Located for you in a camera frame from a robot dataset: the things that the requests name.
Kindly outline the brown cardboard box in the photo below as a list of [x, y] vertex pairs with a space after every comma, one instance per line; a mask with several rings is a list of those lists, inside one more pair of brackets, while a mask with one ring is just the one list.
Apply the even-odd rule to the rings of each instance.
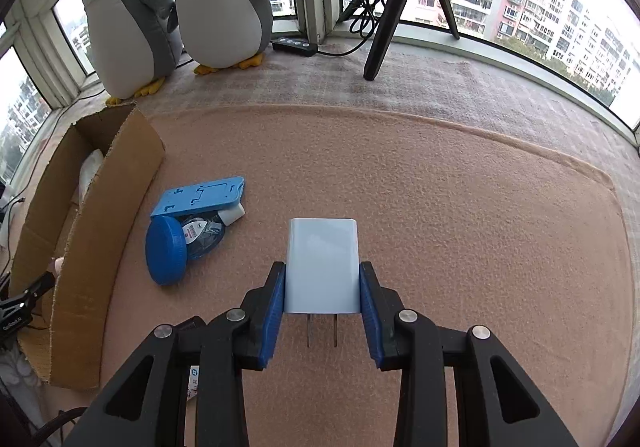
[[[104, 155], [85, 199], [81, 164]], [[23, 292], [64, 257], [54, 288], [39, 304], [41, 319], [18, 334], [38, 377], [66, 389], [100, 383], [106, 316], [122, 251], [165, 147], [131, 104], [106, 107], [72, 124], [46, 163], [13, 253], [10, 292]]]

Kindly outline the white lotion tube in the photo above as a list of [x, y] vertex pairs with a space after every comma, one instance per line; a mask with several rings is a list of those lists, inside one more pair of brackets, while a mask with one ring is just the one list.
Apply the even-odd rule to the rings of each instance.
[[79, 171], [78, 193], [79, 200], [85, 199], [93, 178], [102, 166], [104, 155], [99, 148], [96, 148], [81, 164]]

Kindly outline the black inline remote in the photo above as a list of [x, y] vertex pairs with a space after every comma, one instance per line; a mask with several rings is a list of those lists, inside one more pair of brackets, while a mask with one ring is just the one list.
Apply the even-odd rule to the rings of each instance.
[[280, 37], [271, 41], [272, 48], [277, 52], [285, 52], [303, 57], [311, 57], [318, 53], [318, 45], [306, 39]]

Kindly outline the blue round case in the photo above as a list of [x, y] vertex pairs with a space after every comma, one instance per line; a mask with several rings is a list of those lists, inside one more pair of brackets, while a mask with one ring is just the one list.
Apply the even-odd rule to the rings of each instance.
[[145, 262], [157, 285], [175, 285], [186, 271], [186, 239], [180, 223], [170, 216], [151, 220], [145, 236]]

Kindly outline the large grey penguin plush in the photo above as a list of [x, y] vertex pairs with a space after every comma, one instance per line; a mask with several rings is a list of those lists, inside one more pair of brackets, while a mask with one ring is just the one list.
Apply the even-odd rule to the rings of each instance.
[[157, 93], [183, 45], [175, 0], [81, 0], [92, 64], [108, 106]]

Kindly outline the white power adapter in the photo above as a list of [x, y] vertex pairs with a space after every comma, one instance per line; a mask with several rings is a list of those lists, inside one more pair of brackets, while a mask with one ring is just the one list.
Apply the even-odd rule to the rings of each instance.
[[306, 317], [356, 315], [361, 311], [357, 222], [292, 219], [288, 224], [284, 311]]

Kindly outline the pink small bottle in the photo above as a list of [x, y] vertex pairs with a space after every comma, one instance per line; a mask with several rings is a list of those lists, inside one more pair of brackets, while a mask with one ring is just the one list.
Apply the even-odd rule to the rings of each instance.
[[53, 265], [53, 271], [54, 271], [55, 275], [61, 274], [63, 263], [64, 263], [64, 257], [63, 256], [58, 257], [57, 259], [55, 259], [53, 261], [52, 265]]

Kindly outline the clear blue sanitizer bottle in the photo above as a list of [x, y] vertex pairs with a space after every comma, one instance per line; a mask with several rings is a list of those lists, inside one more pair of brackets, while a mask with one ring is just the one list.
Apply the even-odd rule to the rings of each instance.
[[242, 204], [235, 204], [230, 208], [188, 216], [181, 223], [186, 241], [186, 259], [199, 259], [215, 249], [224, 238], [227, 228], [244, 214]]

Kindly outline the small grey penguin plush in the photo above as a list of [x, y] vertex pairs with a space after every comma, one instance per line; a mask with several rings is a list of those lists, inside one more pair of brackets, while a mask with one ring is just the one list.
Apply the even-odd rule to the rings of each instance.
[[167, 27], [206, 76], [229, 68], [257, 67], [272, 37], [270, 0], [175, 0]]

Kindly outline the blue phone stand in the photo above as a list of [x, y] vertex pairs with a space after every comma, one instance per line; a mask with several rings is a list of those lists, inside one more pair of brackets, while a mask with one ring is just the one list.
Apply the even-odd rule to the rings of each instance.
[[195, 215], [229, 209], [241, 202], [245, 178], [221, 178], [201, 184], [175, 187], [166, 190], [151, 212], [151, 218]]

